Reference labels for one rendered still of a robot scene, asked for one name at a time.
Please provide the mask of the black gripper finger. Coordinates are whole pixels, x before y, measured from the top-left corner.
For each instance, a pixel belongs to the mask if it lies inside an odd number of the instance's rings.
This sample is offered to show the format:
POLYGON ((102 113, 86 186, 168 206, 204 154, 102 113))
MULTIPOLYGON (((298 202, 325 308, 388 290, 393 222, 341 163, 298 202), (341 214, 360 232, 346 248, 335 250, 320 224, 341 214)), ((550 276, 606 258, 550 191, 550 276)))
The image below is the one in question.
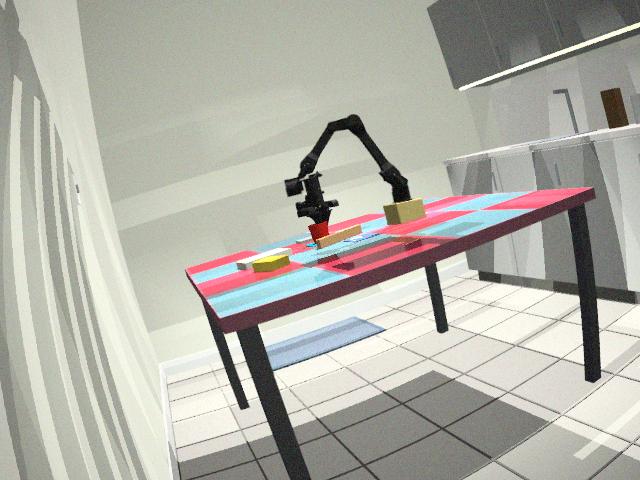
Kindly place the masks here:
POLYGON ((316 225, 323 223, 322 212, 314 215, 308 215, 307 217, 310 217, 311 219, 313 219, 316 225))
POLYGON ((322 211, 323 222, 327 221, 327 225, 329 223, 329 218, 330 218, 331 211, 332 211, 332 209, 329 209, 329 210, 326 210, 326 211, 322 211))

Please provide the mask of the white flat rectangular block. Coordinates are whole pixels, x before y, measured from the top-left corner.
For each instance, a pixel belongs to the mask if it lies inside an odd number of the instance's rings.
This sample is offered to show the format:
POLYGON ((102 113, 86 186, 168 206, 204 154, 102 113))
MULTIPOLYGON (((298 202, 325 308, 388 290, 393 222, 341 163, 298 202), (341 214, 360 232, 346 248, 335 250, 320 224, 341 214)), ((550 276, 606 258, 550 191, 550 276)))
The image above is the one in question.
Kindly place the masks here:
POLYGON ((277 248, 268 252, 265 252, 263 254, 259 254, 241 261, 236 262, 237 267, 238 268, 242 268, 242 269, 253 269, 252 263, 257 262, 259 260, 265 259, 267 257, 274 257, 274 256, 283 256, 283 255, 288 255, 288 256, 292 256, 292 249, 291 248, 277 248))

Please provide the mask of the tan flat bar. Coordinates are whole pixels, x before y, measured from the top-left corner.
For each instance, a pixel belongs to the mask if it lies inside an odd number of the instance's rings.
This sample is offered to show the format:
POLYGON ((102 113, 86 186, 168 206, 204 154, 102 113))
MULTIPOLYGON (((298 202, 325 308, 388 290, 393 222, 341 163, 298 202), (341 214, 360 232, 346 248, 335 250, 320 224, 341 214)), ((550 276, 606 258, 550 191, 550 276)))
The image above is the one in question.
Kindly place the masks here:
POLYGON ((353 237, 363 233, 361 224, 357 224, 355 226, 349 227, 347 229, 341 230, 339 232, 333 233, 331 235, 325 236, 323 238, 317 239, 316 244, 318 249, 325 248, 347 238, 353 237))

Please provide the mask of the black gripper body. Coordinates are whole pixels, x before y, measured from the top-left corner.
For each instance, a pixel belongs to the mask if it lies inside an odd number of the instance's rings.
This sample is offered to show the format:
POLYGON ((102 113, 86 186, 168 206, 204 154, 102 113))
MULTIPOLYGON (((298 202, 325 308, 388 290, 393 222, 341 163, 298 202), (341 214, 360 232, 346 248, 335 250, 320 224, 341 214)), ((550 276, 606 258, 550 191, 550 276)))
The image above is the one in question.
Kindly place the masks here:
POLYGON ((305 198, 308 197, 310 207, 298 210, 297 211, 298 218, 308 216, 308 215, 318 214, 322 211, 329 210, 330 207, 339 206, 338 200, 336 199, 324 201, 323 193, 324 193, 324 190, 322 191, 321 188, 307 192, 307 195, 305 195, 305 198))

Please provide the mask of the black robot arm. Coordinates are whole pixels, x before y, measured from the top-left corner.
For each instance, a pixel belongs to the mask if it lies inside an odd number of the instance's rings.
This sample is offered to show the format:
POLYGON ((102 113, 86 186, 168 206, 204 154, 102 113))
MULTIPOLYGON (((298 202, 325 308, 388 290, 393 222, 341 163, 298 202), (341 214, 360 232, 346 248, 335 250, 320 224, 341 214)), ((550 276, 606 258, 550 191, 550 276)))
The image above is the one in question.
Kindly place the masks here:
POLYGON ((325 131, 322 133, 313 149, 300 162, 300 172, 298 174, 298 177, 284 180, 287 196, 289 197, 301 194, 301 191, 304 190, 302 182, 304 182, 306 192, 321 188, 318 177, 322 177, 323 175, 318 171, 316 172, 316 174, 309 175, 309 179, 301 181, 299 179, 303 179, 307 174, 311 174, 314 171, 317 161, 326 144, 328 144, 329 140, 331 139, 332 135, 336 131, 347 129, 349 129, 355 136, 359 137, 366 149, 371 153, 373 158, 380 166, 382 172, 380 172, 379 174, 383 177, 384 181, 387 181, 392 186, 391 190, 394 199, 393 204, 413 200, 413 198, 410 198, 410 193, 407 185, 408 180, 404 178, 401 175, 401 172, 384 157, 375 142, 366 132, 366 129, 360 117, 355 114, 328 123, 325 131))

